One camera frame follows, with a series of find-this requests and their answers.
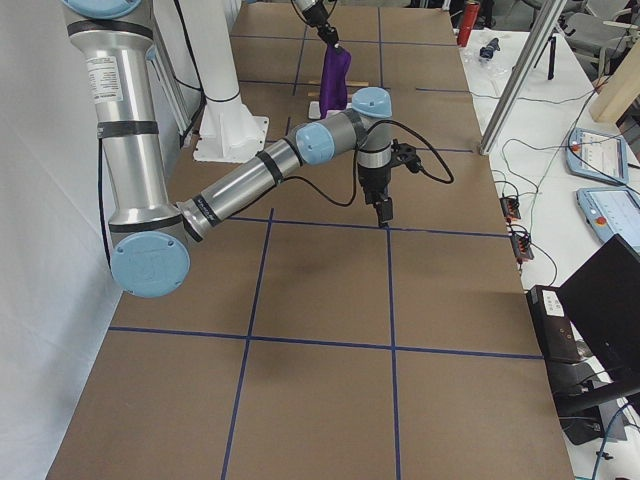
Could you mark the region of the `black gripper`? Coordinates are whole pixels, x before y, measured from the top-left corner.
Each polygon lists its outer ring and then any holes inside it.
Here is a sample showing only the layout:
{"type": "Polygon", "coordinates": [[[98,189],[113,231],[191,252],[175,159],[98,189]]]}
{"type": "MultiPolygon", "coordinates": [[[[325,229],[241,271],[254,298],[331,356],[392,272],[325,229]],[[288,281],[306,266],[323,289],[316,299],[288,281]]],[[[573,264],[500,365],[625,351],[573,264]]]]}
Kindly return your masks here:
{"type": "Polygon", "coordinates": [[[393,200],[388,194],[391,168],[388,165],[370,168],[359,164],[357,173],[365,204],[374,205],[379,225],[388,225],[394,218],[393,200]]]}
{"type": "Polygon", "coordinates": [[[336,52],[341,51],[338,31],[329,23],[324,23],[323,25],[318,27],[318,36],[330,50],[336,52]]]}

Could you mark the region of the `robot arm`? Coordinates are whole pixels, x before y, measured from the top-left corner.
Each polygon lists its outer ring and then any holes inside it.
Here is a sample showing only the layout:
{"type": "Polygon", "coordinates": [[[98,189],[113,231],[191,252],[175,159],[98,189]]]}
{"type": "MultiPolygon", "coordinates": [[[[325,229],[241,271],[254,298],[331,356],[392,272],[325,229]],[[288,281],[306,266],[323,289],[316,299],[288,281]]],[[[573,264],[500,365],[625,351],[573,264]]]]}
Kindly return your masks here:
{"type": "Polygon", "coordinates": [[[293,133],[185,201],[168,197],[147,61],[154,46],[149,1],[113,8],[63,4],[71,43],[85,56],[97,98],[99,154],[109,169],[116,210],[108,221],[111,273],[135,296],[154,298],[179,288],[188,275],[190,242],[291,179],[365,145],[389,146],[378,128],[390,119],[391,97],[381,88],[355,93],[355,104],[293,133]]]}
{"type": "Polygon", "coordinates": [[[330,23],[332,11],[327,10],[322,0],[292,0],[291,4],[301,20],[315,29],[330,49],[338,51],[341,48],[338,31],[330,23]]]}

